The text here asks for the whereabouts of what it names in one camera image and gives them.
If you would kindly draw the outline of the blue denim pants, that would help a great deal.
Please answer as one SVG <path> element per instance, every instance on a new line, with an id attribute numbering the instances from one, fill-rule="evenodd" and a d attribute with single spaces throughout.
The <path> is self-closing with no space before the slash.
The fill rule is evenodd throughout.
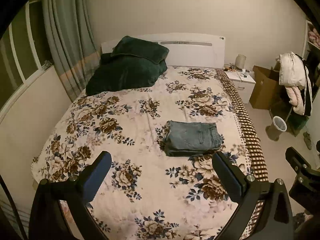
<path id="1" fill-rule="evenodd" d="M 167 122 L 164 152 L 169 157 L 191 157 L 218 150 L 222 137 L 215 123 Z"/>

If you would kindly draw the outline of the brown checkered bed sheet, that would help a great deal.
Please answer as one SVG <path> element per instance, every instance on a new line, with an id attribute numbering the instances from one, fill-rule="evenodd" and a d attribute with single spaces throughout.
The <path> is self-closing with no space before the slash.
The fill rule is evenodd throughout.
<path id="1" fill-rule="evenodd" d="M 260 140 L 257 136 L 253 123 L 245 109 L 243 101 L 240 99 L 238 92 L 236 91 L 235 86 L 231 80 L 227 77 L 223 70 L 216 70 L 215 78 L 220 81 L 223 91 L 226 93 L 229 98 L 232 106 L 232 111 L 235 115 L 233 123 L 236 124 L 237 129 L 239 130 L 239 135 L 243 142 L 244 148 L 242 151 L 245 153 L 246 157 L 250 161 L 250 167 L 245 168 L 243 165 L 238 166 L 235 162 L 235 156 L 230 152 L 222 152 L 225 157 L 229 160 L 232 165 L 237 166 L 243 172 L 244 175 L 253 175 L 258 181 L 268 181 L 267 168 L 263 156 L 263 152 L 260 146 Z M 213 175 L 209 179 L 203 181 L 203 187 L 207 187 L 208 190 L 203 191 L 203 196 L 213 197 L 214 201 L 218 206 L 228 207 L 227 201 L 230 200 L 225 188 L 221 184 L 220 179 L 218 178 L 217 173 L 213 168 Z M 249 235 L 254 230 L 255 224 L 260 216 L 260 211 L 263 207 L 263 202 L 259 201 L 255 207 L 254 213 L 247 224 L 244 232 L 240 239 L 247 239 Z M 226 226 L 226 224 L 218 228 L 216 235 L 213 236 L 213 239 L 217 239 L 218 234 Z"/>

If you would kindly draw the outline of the white mesh trash bin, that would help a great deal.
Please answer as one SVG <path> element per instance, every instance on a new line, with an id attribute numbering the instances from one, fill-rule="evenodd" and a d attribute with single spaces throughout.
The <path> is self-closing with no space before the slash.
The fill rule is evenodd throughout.
<path id="1" fill-rule="evenodd" d="M 266 134 L 270 140 L 278 141 L 281 134 L 286 132 L 287 124 L 279 116 L 274 116 L 272 118 L 272 123 L 270 126 L 265 128 Z"/>

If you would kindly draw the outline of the pink garment on rack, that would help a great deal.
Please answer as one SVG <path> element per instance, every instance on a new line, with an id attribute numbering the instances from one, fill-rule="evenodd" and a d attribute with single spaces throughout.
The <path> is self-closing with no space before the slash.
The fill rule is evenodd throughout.
<path id="1" fill-rule="evenodd" d="M 285 86 L 285 89 L 289 97 L 289 103 L 293 106 L 293 111 L 296 114 L 304 115 L 305 106 L 303 96 L 305 96 L 305 89 L 300 89 L 298 86 Z"/>

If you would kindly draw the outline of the white nightstand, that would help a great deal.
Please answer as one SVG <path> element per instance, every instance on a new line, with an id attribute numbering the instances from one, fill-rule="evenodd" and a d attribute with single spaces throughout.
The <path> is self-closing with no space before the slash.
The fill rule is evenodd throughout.
<path id="1" fill-rule="evenodd" d="M 243 103 L 248 104 L 255 87 L 255 80 L 250 76 L 249 70 L 228 71 L 226 74 L 234 84 Z"/>

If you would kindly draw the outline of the brown cardboard box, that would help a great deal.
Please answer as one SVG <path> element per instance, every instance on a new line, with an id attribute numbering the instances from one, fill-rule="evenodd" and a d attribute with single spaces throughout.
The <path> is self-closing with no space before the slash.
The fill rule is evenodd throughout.
<path id="1" fill-rule="evenodd" d="M 281 90 L 279 72 L 259 66 L 254 66 L 253 72 L 255 86 L 249 102 L 254 109 L 269 110 Z"/>

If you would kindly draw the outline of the white jacket on rack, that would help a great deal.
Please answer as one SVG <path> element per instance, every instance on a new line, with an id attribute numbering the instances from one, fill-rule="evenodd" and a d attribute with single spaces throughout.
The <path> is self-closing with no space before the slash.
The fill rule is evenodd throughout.
<path id="1" fill-rule="evenodd" d="M 306 86 L 305 69 L 302 60 L 293 52 L 280 54 L 277 57 L 280 64 L 279 84 L 289 87 Z"/>

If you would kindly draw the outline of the dark green blanket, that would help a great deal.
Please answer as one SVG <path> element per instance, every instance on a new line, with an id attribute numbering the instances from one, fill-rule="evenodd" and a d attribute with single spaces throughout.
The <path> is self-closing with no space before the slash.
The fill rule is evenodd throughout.
<path id="1" fill-rule="evenodd" d="M 141 57 L 106 53 L 101 56 L 100 66 L 86 86 L 86 95 L 151 87 L 166 71 L 164 60 L 155 64 Z"/>

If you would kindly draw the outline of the white cylindrical lamp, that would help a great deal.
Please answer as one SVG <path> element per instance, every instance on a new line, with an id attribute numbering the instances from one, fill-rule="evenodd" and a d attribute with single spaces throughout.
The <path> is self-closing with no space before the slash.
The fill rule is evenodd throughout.
<path id="1" fill-rule="evenodd" d="M 235 59 L 235 66 L 238 69 L 244 69 L 246 62 L 246 56 L 242 54 L 238 54 Z"/>

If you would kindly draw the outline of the white shelf unit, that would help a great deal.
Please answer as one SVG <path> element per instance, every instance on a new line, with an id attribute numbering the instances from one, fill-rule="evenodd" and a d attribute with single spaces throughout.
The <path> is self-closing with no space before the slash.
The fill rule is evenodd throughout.
<path id="1" fill-rule="evenodd" d="M 302 57 L 307 59 L 310 52 L 319 56 L 319 32 L 312 22 L 309 19 L 306 19 Z"/>

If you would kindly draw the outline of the white framed window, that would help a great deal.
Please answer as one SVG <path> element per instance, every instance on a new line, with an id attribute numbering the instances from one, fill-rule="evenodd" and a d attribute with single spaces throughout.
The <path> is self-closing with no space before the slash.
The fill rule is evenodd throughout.
<path id="1" fill-rule="evenodd" d="M 1 109 L 8 109 L 51 65 L 42 1 L 29 0 L 1 38 Z"/>

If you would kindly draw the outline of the white bed headboard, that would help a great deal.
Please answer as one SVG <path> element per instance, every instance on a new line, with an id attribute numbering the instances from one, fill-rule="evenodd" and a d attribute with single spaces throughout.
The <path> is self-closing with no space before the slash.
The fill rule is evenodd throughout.
<path id="1" fill-rule="evenodd" d="M 223 36 L 197 33 L 166 33 L 138 35 L 138 39 L 156 42 L 169 49 L 164 60 L 167 66 L 223 68 L 225 42 Z M 103 53 L 112 53 L 121 39 L 101 44 Z"/>

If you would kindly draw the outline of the grey green curtain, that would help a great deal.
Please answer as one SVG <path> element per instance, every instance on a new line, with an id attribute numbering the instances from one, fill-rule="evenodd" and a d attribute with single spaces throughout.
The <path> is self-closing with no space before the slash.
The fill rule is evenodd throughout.
<path id="1" fill-rule="evenodd" d="M 42 0 L 44 26 L 55 70 L 71 100 L 99 66 L 87 0 Z"/>

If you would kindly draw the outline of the dark green pillow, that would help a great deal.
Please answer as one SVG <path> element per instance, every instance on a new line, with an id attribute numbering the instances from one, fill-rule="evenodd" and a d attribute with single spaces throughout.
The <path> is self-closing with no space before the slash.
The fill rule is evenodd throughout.
<path id="1" fill-rule="evenodd" d="M 124 36 L 113 49 L 111 56 L 134 56 L 159 64 L 168 54 L 169 49 L 156 42 Z"/>

